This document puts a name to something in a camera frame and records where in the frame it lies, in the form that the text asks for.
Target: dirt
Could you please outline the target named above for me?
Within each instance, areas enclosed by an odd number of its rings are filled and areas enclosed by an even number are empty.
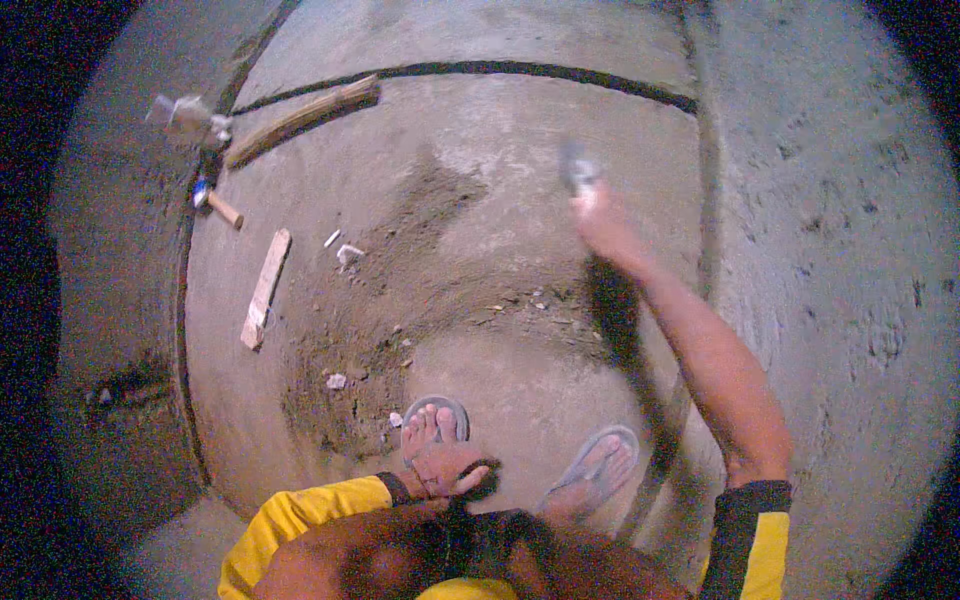
[[[514,272],[475,260],[450,263],[438,253],[447,227],[486,195],[477,174],[443,167],[424,147],[398,187],[396,209],[350,240],[366,255],[345,268],[331,247],[331,267],[294,289],[286,319],[296,347],[286,361],[283,409],[295,432],[358,460],[392,451],[387,417],[410,399],[404,382],[412,349],[452,327],[518,327],[564,351],[606,358],[587,312],[582,264]],[[337,372],[347,386],[328,389]]]

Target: rock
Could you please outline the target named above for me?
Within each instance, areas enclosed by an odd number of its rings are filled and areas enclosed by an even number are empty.
[[[347,376],[342,373],[334,373],[326,380],[326,387],[331,390],[343,390],[347,386]]]
[[[353,379],[354,381],[363,381],[369,376],[370,374],[367,372],[367,370],[361,367],[356,369],[347,369],[347,377]]]

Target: groove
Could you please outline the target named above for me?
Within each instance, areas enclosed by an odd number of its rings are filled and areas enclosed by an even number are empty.
[[[251,38],[252,50],[234,67],[230,81],[221,90],[220,98],[215,108],[216,112],[223,114],[236,102],[240,88],[247,81],[250,72],[256,61],[270,44],[270,40],[279,31],[280,26],[287,20],[287,17],[294,11],[300,0],[282,0],[279,5],[267,16],[260,25],[256,34]],[[215,153],[209,149],[200,149],[197,155],[197,165],[194,169],[192,181],[196,181],[200,174],[207,175],[216,180],[215,172],[217,169]],[[187,444],[190,449],[190,457],[193,462],[194,473],[197,483],[201,487],[209,486],[212,483],[210,471],[206,465],[204,457],[204,445],[200,439],[200,433],[197,429],[197,415],[193,408],[193,399],[190,395],[190,377],[187,372],[186,364],[186,269],[187,261],[190,257],[190,245],[193,241],[193,220],[194,210],[192,200],[190,199],[189,188],[185,190],[186,199],[182,204],[183,210],[180,213],[178,222],[178,239],[180,247],[177,256],[177,279],[175,281],[174,302],[173,302],[173,376],[174,389],[177,397],[177,411],[180,417],[180,428],[183,431]]]
[[[259,108],[264,108],[277,102],[290,100],[303,94],[328,89],[337,85],[352,84],[370,75],[380,79],[394,77],[418,77],[421,75],[529,75],[531,77],[547,77],[564,79],[578,84],[591,84],[620,91],[631,96],[639,96],[654,100],[670,107],[676,107],[687,114],[697,114],[697,101],[683,94],[676,94],[667,89],[639,82],[637,80],[619,77],[603,71],[582,69],[560,64],[545,64],[540,62],[521,62],[517,60],[461,60],[458,62],[417,62],[405,66],[387,67],[362,71],[353,75],[346,75],[337,79],[325,80],[314,84],[302,85],[294,89],[266,96],[250,104],[234,110],[234,116],[246,114]]]

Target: wooden plank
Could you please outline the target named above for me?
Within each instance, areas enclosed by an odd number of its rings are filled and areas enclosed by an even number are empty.
[[[359,104],[365,98],[379,92],[376,75],[365,77],[359,82],[344,85],[333,93],[318,98],[303,108],[280,117],[274,122],[246,135],[242,140],[231,144],[224,156],[224,164],[230,169],[245,164],[262,149],[277,144],[286,135],[306,127],[334,110]]]
[[[267,258],[260,269],[260,278],[253,289],[253,298],[247,310],[247,319],[243,323],[240,340],[247,348],[256,350],[263,344],[263,325],[267,322],[267,309],[270,307],[270,298],[274,294],[276,280],[280,277],[283,260],[290,249],[290,231],[281,229],[274,235],[267,250]]]

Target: wooden handle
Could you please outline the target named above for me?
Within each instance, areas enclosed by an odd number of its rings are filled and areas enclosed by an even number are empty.
[[[233,206],[225,203],[220,200],[220,197],[217,196],[216,192],[210,190],[209,195],[206,197],[206,201],[213,206],[213,208],[224,215],[224,218],[233,225],[234,228],[240,229],[243,226],[243,215],[233,209]]]
[[[290,132],[306,127],[334,110],[358,104],[378,92],[376,75],[344,85],[323,98],[318,98],[305,107],[278,118],[243,139],[234,140],[224,156],[224,164],[230,169],[235,169],[245,164],[260,150],[277,144]]]

